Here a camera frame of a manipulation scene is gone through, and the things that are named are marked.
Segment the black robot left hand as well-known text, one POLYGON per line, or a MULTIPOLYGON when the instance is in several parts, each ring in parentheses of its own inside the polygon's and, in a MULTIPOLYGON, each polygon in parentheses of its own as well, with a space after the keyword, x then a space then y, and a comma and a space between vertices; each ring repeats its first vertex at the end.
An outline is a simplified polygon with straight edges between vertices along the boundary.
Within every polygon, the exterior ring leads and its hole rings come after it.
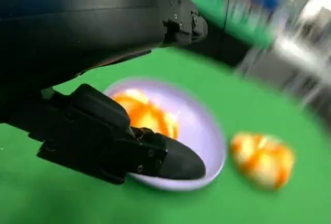
POLYGON ((113 99, 88 84, 70 95, 53 87, 206 35, 191 0, 1 0, 1 122, 40 141, 40 158, 112 184, 129 172, 200 179, 192 149, 132 127, 113 99))

